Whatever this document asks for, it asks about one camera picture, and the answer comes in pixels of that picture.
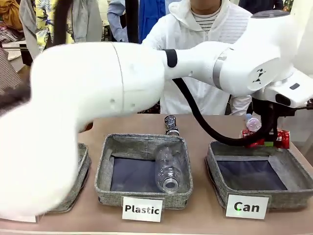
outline label sign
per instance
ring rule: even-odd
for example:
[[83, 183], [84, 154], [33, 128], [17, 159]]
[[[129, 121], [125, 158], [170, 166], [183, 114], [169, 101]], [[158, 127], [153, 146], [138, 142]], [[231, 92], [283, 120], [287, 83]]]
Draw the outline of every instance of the label sign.
[[229, 195], [226, 217], [264, 219], [267, 206], [268, 197]]
[[130, 220], [160, 222], [162, 204], [162, 200], [124, 197], [122, 218]]

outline clear plastic bottle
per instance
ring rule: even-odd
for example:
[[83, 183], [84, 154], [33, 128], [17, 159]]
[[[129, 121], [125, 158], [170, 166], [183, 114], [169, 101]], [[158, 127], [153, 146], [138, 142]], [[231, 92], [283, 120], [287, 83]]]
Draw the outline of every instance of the clear plastic bottle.
[[182, 172], [177, 156], [165, 146], [156, 150], [156, 185], [168, 194], [177, 193], [182, 184]]
[[256, 132], [261, 128], [262, 124], [257, 118], [253, 117], [251, 114], [247, 114], [246, 126], [249, 131]]

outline orange garment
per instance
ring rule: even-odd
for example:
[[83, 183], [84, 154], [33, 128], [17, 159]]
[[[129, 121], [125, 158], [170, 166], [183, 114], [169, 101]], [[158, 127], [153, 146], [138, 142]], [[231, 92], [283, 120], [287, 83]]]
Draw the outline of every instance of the orange garment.
[[0, 15], [2, 15], [4, 23], [14, 29], [22, 30], [19, 8], [20, 6], [16, 0], [0, 0]]

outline striped shirt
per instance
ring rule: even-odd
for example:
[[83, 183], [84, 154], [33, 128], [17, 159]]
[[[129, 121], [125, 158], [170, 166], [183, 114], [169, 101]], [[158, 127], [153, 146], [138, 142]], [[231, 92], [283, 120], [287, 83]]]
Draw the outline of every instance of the striped shirt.
[[211, 15], [198, 15], [194, 12], [192, 14], [194, 15], [196, 22], [201, 26], [201, 28], [205, 32], [209, 32], [211, 30], [211, 27], [212, 27], [215, 19], [218, 16], [220, 10], [221, 9], [218, 9], [215, 13], [213, 13]]

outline bottle mouth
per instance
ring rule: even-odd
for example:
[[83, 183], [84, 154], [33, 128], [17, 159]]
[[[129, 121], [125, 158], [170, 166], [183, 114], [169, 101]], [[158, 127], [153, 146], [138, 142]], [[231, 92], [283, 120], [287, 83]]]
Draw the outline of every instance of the bottle mouth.
[[174, 178], [167, 178], [163, 181], [163, 190], [165, 193], [174, 194], [178, 191], [178, 182]]

